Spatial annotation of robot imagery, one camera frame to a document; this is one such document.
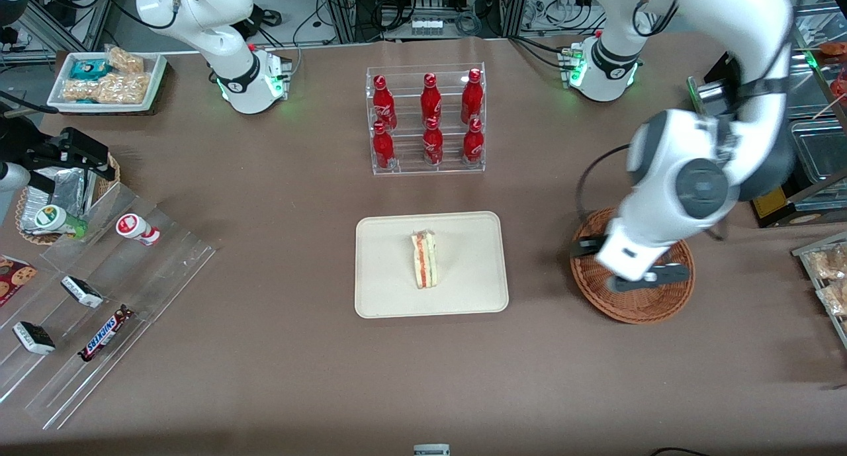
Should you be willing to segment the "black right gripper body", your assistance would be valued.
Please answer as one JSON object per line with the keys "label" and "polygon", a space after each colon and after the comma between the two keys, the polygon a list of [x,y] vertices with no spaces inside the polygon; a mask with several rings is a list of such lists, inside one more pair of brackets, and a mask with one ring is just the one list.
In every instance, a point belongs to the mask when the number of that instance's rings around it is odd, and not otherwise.
{"label": "black right gripper body", "polygon": [[61,166],[60,149],[29,118],[1,118],[1,160],[36,171]]}

